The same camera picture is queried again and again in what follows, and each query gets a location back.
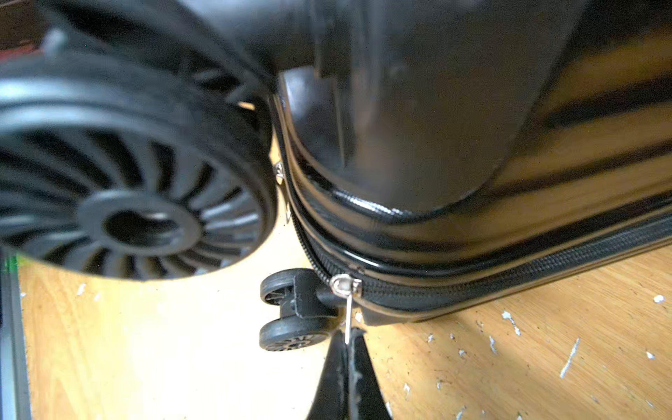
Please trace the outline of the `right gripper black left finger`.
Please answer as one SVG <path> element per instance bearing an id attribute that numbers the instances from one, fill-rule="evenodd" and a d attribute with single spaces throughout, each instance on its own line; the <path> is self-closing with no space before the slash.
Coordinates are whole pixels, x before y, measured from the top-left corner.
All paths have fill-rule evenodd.
<path id="1" fill-rule="evenodd" d="M 325 357 L 316 394 L 307 419 L 343 420 L 348 418 L 348 345 L 337 330 Z"/>

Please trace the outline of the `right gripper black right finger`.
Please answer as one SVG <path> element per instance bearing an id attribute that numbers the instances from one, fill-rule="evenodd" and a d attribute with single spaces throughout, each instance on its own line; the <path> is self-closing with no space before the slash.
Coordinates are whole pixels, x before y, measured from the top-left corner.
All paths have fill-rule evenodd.
<path id="1" fill-rule="evenodd" d="M 352 329 L 348 343 L 348 418 L 390 420 L 364 334 Z"/>

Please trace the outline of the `silver zipper pull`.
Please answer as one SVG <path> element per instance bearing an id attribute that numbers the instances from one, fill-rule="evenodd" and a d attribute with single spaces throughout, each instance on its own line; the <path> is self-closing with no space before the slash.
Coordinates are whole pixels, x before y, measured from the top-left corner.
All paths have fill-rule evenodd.
<path id="1" fill-rule="evenodd" d="M 346 300 L 344 341 L 348 346 L 352 335 L 355 298 L 362 294 L 362 280 L 348 274 L 339 274 L 330 279 L 329 285 L 334 295 Z"/>

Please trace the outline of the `black hard-shell suitcase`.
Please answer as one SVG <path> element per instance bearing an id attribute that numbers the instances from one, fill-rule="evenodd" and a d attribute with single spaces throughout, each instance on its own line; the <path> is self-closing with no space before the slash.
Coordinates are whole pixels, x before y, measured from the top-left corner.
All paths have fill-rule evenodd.
<path id="1" fill-rule="evenodd" d="M 668 1 L 4 1 L 1 244 L 193 278 L 292 223 L 263 349 L 671 242 Z"/>

